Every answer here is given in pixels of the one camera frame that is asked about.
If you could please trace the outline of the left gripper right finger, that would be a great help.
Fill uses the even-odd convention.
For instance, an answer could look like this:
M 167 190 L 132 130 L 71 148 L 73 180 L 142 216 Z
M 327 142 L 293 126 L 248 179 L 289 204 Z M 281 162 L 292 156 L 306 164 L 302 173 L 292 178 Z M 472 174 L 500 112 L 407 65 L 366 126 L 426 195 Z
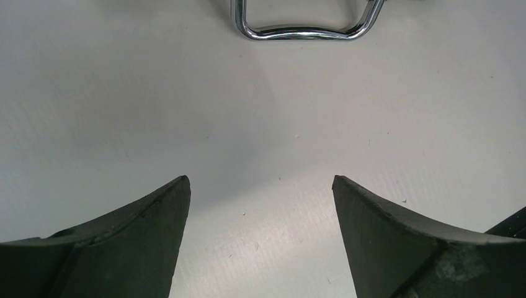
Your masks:
M 525 296 L 525 239 L 439 222 L 345 176 L 332 191 L 358 297 Z

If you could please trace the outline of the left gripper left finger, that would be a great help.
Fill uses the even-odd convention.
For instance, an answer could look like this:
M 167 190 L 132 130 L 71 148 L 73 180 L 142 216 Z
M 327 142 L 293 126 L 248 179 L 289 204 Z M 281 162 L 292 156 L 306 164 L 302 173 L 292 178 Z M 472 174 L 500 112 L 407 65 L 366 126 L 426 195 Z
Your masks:
M 190 195 L 180 176 L 50 237 L 1 243 L 1 296 L 167 297 Z

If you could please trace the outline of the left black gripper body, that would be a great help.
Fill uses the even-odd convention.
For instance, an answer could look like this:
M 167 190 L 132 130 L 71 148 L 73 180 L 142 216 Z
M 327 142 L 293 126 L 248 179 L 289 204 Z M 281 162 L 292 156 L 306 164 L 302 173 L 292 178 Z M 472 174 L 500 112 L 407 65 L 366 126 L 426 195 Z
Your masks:
M 490 228 L 487 234 L 501 237 L 525 239 L 526 207 Z

